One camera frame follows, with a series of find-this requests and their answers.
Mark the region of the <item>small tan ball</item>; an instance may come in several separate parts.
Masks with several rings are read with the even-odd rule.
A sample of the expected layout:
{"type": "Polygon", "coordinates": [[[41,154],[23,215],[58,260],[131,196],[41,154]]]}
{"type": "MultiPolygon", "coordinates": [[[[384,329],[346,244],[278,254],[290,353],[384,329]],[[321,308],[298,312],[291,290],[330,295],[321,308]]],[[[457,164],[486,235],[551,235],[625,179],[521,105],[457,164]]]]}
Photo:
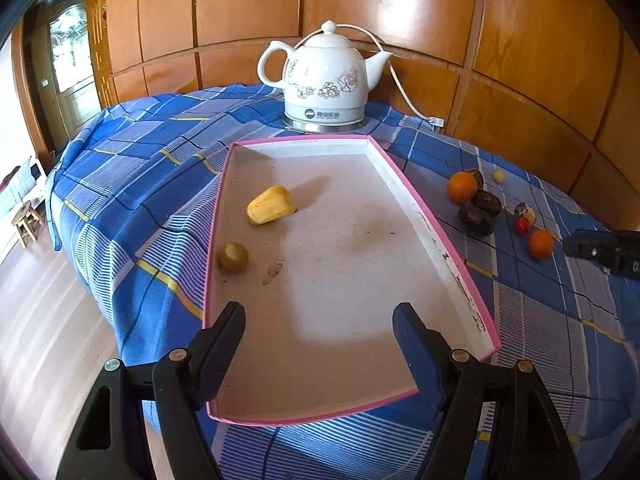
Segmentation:
{"type": "Polygon", "coordinates": [[[240,243],[224,244],[217,252],[218,266],[226,273],[243,272],[248,263],[248,251],[240,243]]]}
{"type": "Polygon", "coordinates": [[[496,169],[492,174],[496,183],[501,184],[506,180],[506,173],[502,169],[496,169]]]}

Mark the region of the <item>yellow oblong fruit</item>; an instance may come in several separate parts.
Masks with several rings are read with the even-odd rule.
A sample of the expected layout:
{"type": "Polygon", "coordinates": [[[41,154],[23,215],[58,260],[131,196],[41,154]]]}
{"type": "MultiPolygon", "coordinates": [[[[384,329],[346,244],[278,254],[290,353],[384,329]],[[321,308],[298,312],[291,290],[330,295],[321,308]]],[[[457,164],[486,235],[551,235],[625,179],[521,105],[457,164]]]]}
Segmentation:
{"type": "Polygon", "coordinates": [[[291,192],[282,185],[267,188],[246,206],[248,221],[254,226],[288,217],[296,211],[291,192]]]}

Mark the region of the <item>orange near tomato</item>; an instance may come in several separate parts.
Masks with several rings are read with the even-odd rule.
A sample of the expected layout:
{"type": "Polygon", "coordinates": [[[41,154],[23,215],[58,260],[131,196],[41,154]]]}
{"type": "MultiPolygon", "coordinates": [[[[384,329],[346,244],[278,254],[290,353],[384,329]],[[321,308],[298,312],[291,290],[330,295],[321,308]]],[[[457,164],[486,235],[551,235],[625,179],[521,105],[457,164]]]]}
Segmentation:
{"type": "Polygon", "coordinates": [[[554,252],[554,245],[555,239],[547,230],[539,229],[528,236],[527,249],[534,259],[549,258],[554,252]]]}

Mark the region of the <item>small red tomato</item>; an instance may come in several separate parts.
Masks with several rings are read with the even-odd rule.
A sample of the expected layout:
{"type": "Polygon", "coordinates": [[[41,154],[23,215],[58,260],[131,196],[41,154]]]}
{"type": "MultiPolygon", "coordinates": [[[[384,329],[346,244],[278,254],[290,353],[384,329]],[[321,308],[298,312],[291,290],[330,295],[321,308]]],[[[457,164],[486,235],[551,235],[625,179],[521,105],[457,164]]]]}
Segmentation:
{"type": "Polygon", "coordinates": [[[519,216],[514,219],[513,229],[516,235],[524,236],[527,235],[532,228],[532,224],[529,220],[524,216],[519,216]]]}

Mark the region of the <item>cut brown cream fruit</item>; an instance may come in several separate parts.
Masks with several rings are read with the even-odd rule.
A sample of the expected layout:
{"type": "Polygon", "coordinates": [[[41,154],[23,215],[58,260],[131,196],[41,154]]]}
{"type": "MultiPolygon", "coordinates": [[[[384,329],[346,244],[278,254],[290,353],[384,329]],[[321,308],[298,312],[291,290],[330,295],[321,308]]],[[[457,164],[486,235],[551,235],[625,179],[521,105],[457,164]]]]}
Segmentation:
{"type": "Polygon", "coordinates": [[[534,208],[526,203],[519,203],[514,209],[515,218],[525,218],[531,226],[536,223],[536,212],[534,208]]]}

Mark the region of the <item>dark brown round fruit back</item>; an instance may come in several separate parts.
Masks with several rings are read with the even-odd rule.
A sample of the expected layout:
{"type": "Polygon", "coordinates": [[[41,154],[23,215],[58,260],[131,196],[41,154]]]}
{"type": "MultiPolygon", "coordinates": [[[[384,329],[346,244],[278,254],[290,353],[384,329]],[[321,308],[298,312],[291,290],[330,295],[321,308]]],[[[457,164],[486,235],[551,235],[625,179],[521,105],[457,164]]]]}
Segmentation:
{"type": "Polygon", "coordinates": [[[502,211],[501,200],[491,192],[484,190],[478,190],[471,198],[471,203],[491,218],[496,218],[502,211]]]}

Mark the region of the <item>dark brown round fruit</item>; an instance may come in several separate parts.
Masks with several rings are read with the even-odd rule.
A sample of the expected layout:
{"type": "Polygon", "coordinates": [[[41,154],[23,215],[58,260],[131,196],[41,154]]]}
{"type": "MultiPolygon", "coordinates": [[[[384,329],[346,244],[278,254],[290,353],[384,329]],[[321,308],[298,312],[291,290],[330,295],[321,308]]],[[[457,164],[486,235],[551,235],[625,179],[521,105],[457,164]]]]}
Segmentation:
{"type": "Polygon", "coordinates": [[[496,218],[502,211],[501,200],[491,192],[484,190],[478,190],[471,198],[471,203],[491,218],[496,218]]]}
{"type": "Polygon", "coordinates": [[[471,202],[460,205],[458,217],[465,232],[474,236],[489,236],[494,232],[494,219],[471,202]]]}

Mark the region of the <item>dark brown round fruit front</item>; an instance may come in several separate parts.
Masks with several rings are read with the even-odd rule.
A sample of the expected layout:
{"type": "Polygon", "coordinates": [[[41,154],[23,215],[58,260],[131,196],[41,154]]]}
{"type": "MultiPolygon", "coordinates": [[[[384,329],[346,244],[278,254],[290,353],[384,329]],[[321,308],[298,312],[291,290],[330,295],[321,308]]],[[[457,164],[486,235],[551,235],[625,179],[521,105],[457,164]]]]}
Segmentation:
{"type": "Polygon", "coordinates": [[[494,219],[471,202],[460,205],[458,217],[465,232],[474,236],[489,236],[494,232],[494,219]]]}

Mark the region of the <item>small dark cut fruit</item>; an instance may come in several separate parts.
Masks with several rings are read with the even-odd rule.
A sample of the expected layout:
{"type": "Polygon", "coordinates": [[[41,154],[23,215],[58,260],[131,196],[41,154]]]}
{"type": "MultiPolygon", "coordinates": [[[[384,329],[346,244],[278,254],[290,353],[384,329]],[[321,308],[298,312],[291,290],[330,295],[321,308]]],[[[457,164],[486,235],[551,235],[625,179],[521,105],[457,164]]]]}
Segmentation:
{"type": "Polygon", "coordinates": [[[469,174],[475,179],[477,187],[482,190],[484,188],[485,180],[480,170],[470,169],[469,174]]]}

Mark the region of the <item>pink rimmed white tray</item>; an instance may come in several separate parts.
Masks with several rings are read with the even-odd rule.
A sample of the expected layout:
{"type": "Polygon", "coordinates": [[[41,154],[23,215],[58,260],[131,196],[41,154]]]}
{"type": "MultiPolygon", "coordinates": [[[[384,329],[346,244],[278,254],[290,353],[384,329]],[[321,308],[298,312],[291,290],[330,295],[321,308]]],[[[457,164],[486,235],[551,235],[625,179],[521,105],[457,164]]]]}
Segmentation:
{"type": "Polygon", "coordinates": [[[500,340],[474,281],[434,214],[368,136],[284,136],[232,145],[209,251],[248,251],[243,272],[207,268],[203,322],[230,301],[245,332],[210,417],[282,426],[367,411],[416,392],[393,310],[408,302],[450,347],[477,359],[500,340]],[[254,226],[246,206],[273,185],[295,214],[254,226]]]}

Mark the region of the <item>orange near tray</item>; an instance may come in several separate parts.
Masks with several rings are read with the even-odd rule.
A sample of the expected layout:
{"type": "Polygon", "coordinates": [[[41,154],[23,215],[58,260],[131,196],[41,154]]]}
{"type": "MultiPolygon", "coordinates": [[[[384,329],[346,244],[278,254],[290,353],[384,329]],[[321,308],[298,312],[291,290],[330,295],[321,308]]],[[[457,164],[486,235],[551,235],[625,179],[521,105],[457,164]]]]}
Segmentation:
{"type": "Polygon", "coordinates": [[[450,200],[456,204],[462,204],[475,196],[480,186],[474,177],[467,171],[458,171],[447,182],[447,194],[450,200]]]}

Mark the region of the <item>small wooden stool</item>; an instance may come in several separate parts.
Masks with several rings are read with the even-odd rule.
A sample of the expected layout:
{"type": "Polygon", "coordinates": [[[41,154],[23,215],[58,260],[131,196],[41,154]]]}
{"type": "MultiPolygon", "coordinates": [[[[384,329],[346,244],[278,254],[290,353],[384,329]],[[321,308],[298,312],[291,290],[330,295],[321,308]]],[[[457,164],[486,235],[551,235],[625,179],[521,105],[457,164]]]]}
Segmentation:
{"type": "Polygon", "coordinates": [[[26,200],[14,214],[12,226],[16,229],[18,242],[26,248],[30,240],[37,240],[40,229],[44,226],[44,219],[32,202],[26,200]]]}

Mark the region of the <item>white ceramic electric kettle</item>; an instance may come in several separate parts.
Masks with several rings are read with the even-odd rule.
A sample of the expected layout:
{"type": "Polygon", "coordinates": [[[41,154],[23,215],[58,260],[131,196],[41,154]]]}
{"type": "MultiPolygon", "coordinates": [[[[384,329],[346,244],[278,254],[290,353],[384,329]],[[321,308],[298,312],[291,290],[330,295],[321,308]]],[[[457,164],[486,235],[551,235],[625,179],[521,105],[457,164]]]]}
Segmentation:
{"type": "Polygon", "coordinates": [[[296,48],[273,40],[257,62],[259,80],[282,91],[284,121],[294,129],[346,131],[364,121],[392,54],[380,49],[364,58],[340,28],[326,21],[296,48]]]}

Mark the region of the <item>wooden door with window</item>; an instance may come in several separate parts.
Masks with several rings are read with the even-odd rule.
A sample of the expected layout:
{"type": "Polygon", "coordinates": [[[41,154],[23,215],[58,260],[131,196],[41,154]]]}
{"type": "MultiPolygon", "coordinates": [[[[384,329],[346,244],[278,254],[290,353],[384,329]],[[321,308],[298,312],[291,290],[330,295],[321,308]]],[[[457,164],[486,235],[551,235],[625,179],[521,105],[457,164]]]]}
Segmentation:
{"type": "Polygon", "coordinates": [[[29,91],[49,150],[101,110],[91,63],[86,0],[40,0],[27,11],[23,53],[29,91]]]}

